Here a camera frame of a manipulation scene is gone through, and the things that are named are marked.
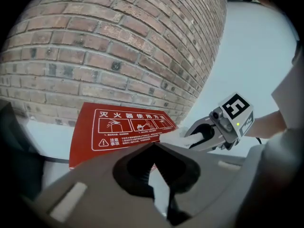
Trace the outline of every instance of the warning triangle icon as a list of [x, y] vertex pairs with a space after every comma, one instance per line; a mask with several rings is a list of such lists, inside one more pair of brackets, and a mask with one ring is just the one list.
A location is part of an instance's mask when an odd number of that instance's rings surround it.
[[105, 139], [102, 139], [98, 145], [99, 147], [106, 147], [106, 146], [109, 146], [109, 143], [105, 140]]

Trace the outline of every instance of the fire extinguisher instruction sign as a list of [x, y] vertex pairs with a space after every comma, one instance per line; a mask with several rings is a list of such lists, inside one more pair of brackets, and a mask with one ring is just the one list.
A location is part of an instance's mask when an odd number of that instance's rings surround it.
[[71, 143], [69, 167], [141, 143], [158, 142], [176, 124], [160, 110], [85, 102]]
[[159, 140], [161, 133], [175, 126], [164, 114], [137, 111], [95, 109], [92, 127], [92, 150], [106, 151]]

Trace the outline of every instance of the black opening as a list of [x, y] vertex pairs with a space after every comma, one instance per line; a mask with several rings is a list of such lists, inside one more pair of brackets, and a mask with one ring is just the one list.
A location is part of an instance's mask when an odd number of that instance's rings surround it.
[[153, 188], [148, 184], [154, 163], [170, 188], [167, 220], [176, 226], [191, 218], [179, 210], [174, 195], [187, 192], [197, 182], [200, 166], [194, 160], [160, 143], [150, 143], [121, 158], [113, 168], [113, 177], [129, 194], [154, 199]]
[[199, 125], [196, 129], [194, 129], [194, 131], [191, 133], [191, 135], [196, 134], [196, 133], [201, 133], [203, 135], [204, 139], [197, 143], [194, 143], [193, 145], [190, 146], [189, 149], [212, 139], [215, 134], [213, 127], [214, 127], [214, 125], [209, 125], [209, 124], [204, 123], [204, 124]]

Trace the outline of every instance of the brick wall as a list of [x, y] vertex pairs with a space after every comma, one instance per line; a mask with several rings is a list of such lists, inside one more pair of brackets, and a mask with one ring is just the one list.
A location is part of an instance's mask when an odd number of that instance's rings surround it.
[[221, 0], [33, 0], [2, 49], [0, 98], [74, 126], [84, 101], [160, 109], [179, 123], [204, 87]]

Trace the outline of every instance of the white sleeve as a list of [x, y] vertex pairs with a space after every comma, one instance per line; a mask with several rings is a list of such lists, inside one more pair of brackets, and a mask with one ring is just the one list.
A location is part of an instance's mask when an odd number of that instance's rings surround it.
[[304, 127], [304, 56], [303, 47], [294, 57], [294, 66], [272, 93], [287, 128]]

